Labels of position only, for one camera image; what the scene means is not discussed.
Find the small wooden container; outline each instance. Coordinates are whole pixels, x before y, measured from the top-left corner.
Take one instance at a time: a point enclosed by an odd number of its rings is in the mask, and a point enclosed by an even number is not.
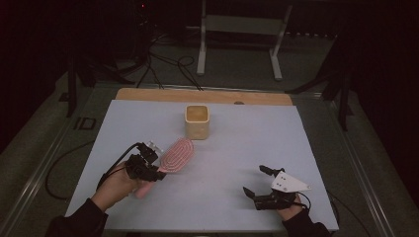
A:
[[[210,110],[193,105],[185,109],[185,134],[191,140],[205,140],[210,135]]]

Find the black sleeve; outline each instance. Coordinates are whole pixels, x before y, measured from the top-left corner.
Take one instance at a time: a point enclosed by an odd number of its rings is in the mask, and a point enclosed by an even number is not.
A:
[[[289,237],[328,237],[329,231],[322,223],[313,223],[304,209],[293,218],[283,221]]]
[[[54,218],[45,237],[100,237],[107,218],[108,214],[88,198],[71,216]]]

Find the robotic hand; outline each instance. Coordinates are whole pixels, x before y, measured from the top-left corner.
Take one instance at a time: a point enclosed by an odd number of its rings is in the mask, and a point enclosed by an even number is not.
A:
[[[132,154],[129,156],[128,160],[126,161],[126,173],[129,175],[131,179],[141,179],[143,181],[157,181],[163,180],[166,176],[165,173],[157,171],[158,167],[152,165],[152,163],[158,158],[156,154],[156,150],[159,153],[162,151],[154,145],[151,141],[147,144],[135,143],[132,145],[121,157],[118,161],[105,173],[101,180],[99,181],[97,189],[101,187],[101,185],[111,176],[113,173],[112,171],[114,168],[121,162],[121,160],[132,150],[133,148],[137,148],[139,154]]]
[[[266,166],[259,166],[259,169],[269,176],[274,175],[275,180],[271,185],[272,192],[267,196],[255,196],[255,193],[243,187],[244,194],[253,199],[256,209],[285,209],[293,204],[305,206],[294,200],[297,192],[311,190],[309,185],[288,175],[284,169],[273,170]]]

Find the table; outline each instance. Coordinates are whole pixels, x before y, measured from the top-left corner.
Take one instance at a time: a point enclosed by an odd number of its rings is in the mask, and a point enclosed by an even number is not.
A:
[[[67,214],[93,194],[102,174],[133,143],[152,139],[160,148],[169,147],[183,132],[183,109],[195,103],[209,106],[209,139],[194,141],[190,163],[179,174],[158,182],[144,199],[127,197],[109,209],[107,229],[284,230],[274,211],[256,210],[242,191],[245,186],[257,195],[270,192],[273,177],[259,172],[259,165],[285,168],[309,183],[312,191],[305,194],[313,204],[311,218],[338,229],[296,108],[288,95],[268,93],[121,89],[110,105]]]

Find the floor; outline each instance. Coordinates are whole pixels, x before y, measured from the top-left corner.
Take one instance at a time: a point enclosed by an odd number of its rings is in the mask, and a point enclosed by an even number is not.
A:
[[[191,65],[194,79],[205,90],[249,90],[283,93],[315,77],[333,41],[330,39],[285,37],[279,60],[284,80],[273,79],[266,43],[209,42],[206,74],[195,74],[199,45],[196,32],[184,42],[162,38],[151,49],[156,55]],[[139,85],[196,89],[178,66],[152,57],[155,73],[148,72]],[[126,79],[139,82],[145,67]],[[57,81],[56,91],[37,110],[28,124],[1,154],[0,236],[43,236],[49,221],[64,214],[68,198],[77,185],[93,141],[105,117],[109,102],[122,85],[100,79],[94,88],[78,86],[78,108],[67,118],[67,105],[58,99],[66,91],[66,75]],[[292,95],[324,184],[336,207],[340,230],[334,236],[417,236],[419,212],[398,179],[377,135],[372,129],[355,92],[350,94],[348,131],[336,121],[334,102],[324,102],[318,85]],[[94,118],[94,129],[74,128],[77,118]],[[45,176],[53,161],[60,159]],[[105,236],[125,236],[106,231]],[[143,233],[141,236],[195,236],[195,233]],[[206,236],[286,236],[285,233],[212,233]]]

